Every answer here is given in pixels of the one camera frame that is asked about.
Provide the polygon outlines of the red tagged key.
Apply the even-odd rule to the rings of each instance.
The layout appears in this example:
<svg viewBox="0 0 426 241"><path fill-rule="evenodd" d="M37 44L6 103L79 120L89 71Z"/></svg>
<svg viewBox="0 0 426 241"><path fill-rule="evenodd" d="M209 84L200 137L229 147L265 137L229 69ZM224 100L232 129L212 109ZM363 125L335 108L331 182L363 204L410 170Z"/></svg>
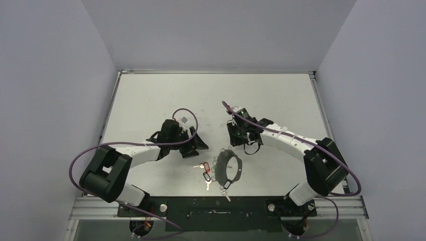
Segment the red tagged key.
<svg viewBox="0 0 426 241"><path fill-rule="evenodd" d="M210 172L211 168L208 162L202 162L198 165L195 165L194 168L201 168L204 169L205 172Z"/></svg>

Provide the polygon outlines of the metal key holder ring plate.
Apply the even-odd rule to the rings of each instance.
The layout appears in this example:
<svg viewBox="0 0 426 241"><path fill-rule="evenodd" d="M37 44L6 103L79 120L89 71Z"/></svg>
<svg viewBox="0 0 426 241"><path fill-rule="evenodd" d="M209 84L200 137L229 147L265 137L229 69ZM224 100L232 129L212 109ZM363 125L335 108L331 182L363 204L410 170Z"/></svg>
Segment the metal key holder ring plate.
<svg viewBox="0 0 426 241"><path fill-rule="evenodd" d="M228 179L232 181L232 184L240 180L243 162L232 149L222 148L214 158L214 165L217 166L214 172L215 181L221 186Z"/></svg>

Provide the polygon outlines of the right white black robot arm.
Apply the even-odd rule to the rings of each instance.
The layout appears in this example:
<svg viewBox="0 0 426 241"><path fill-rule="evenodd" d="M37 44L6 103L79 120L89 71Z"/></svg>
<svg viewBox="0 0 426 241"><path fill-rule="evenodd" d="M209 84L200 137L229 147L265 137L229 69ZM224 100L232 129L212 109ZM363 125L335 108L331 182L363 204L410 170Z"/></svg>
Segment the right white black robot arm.
<svg viewBox="0 0 426 241"><path fill-rule="evenodd" d="M328 196L347 177L346 162L330 138L315 140L297 135L267 118L257 120L239 106L228 107L227 113L232 117L227 128L233 147L257 143L283 151L304 164L305 181L285 195L288 214L297 215L315 197Z"/></svg>

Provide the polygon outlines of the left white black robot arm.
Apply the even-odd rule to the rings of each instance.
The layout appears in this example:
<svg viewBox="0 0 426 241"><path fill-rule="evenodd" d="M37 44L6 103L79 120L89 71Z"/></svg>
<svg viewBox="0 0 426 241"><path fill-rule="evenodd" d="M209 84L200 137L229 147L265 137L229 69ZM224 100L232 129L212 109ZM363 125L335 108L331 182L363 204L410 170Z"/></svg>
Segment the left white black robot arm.
<svg viewBox="0 0 426 241"><path fill-rule="evenodd" d="M79 180L79 186L102 200L129 204L137 216L149 212L149 194L127 182L129 170L141 164L159 161L171 151L179 151L183 158L199 155L209 149L196 133L196 128L185 127L183 119L167 119L161 130L155 132L140 146L97 148L93 158Z"/></svg>

